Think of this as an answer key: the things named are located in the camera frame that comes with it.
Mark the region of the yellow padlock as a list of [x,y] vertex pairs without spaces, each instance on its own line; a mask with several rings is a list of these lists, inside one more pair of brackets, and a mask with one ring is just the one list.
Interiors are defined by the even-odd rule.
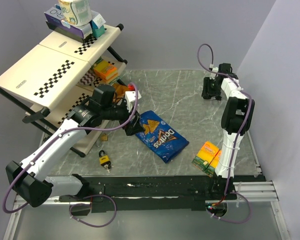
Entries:
[[108,165],[111,162],[104,150],[100,150],[98,156],[99,156],[99,163],[101,166]]

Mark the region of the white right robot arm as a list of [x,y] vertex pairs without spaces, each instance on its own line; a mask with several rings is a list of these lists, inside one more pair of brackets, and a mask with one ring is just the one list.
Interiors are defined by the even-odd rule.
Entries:
[[252,122],[255,101],[240,86],[238,76],[232,72],[231,64],[222,63],[218,67],[208,67],[209,76],[203,79],[201,96],[205,100],[222,99],[225,94],[227,103],[221,117],[223,142],[221,155],[215,174],[221,178],[234,177],[235,161],[240,142]]

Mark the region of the yellow padlock keys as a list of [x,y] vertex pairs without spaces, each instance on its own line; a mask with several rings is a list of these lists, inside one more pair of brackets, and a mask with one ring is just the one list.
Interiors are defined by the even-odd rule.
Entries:
[[112,169],[112,164],[104,164],[103,165],[103,168],[108,172],[110,173],[111,172],[111,169]]

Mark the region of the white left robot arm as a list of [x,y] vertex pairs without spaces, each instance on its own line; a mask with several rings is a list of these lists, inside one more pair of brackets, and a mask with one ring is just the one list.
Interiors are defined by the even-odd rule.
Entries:
[[142,132],[144,128],[137,113],[139,90],[129,90],[119,102],[114,101],[116,90],[112,85],[100,84],[67,115],[59,129],[34,153],[21,162],[11,161],[5,168],[9,190],[14,190],[25,203],[39,207],[55,196],[73,196],[85,200],[90,192],[89,182],[78,174],[49,176],[58,160],[88,134],[105,132],[104,121],[118,121],[114,130],[123,129],[127,136]]

